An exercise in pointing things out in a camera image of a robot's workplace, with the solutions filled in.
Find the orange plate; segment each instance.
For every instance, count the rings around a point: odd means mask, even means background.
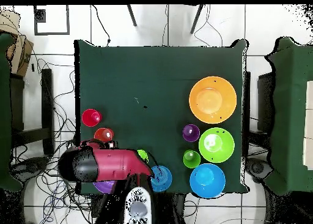
[[[195,117],[210,124],[228,119],[235,111],[236,104],[234,87],[221,77],[201,79],[189,95],[189,106]]]

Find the orange cup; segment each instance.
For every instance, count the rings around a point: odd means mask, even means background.
[[[103,142],[111,141],[113,139],[114,132],[109,128],[99,128],[95,132],[94,138]]]

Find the green cup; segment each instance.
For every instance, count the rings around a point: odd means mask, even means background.
[[[183,154],[183,163],[188,168],[196,168],[200,165],[201,157],[200,154],[196,151],[192,151],[191,149],[187,150]]]
[[[138,155],[143,159],[143,161],[147,163],[149,162],[149,157],[146,151],[144,151],[143,149],[138,149],[137,152],[138,152]]]
[[[222,128],[206,130],[200,137],[200,154],[212,163],[222,163],[234,152],[235,142],[232,135]]]

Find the blue bowl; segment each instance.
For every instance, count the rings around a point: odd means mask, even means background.
[[[197,166],[190,176],[190,187],[194,193],[203,198],[213,198],[221,194],[225,187],[225,175],[214,164]]]
[[[172,174],[165,166],[154,166],[151,168],[154,177],[151,177],[151,185],[154,192],[162,192],[172,184]]]

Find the purple bowl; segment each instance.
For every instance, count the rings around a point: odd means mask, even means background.
[[[196,141],[200,136],[200,130],[194,124],[188,124],[183,128],[183,138],[189,142]]]
[[[115,181],[94,182],[94,186],[98,189],[98,191],[107,194],[112,193],[114,184]]]

